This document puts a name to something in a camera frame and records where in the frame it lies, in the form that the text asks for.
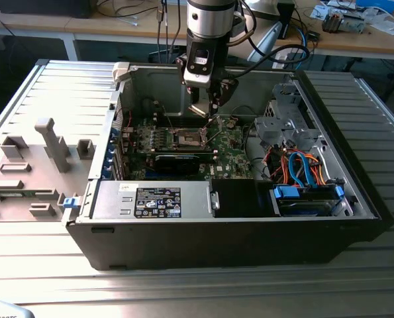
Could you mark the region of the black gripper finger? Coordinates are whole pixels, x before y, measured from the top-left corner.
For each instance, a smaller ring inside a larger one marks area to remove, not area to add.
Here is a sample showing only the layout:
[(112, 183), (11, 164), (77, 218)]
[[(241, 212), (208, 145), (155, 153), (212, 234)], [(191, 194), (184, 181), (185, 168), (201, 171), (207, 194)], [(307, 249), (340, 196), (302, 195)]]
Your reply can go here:
[(185, 86), (187, 93), (190, 96), (190, 104), (198, 103), (199, 86), (196, 84), (196, 79), (200, 76), (200, 74), (188, 66), (188, 58), (185, 54), (176, 57), (175, 64), (178, 69), (179, 80), (181, 84)]
[(207, 90), (209, 98), (209, 115), (216, 114), (220, 107), (225, 105), (238, 87), (239, 81), (237, 79), (223, 79), (214, 81)]

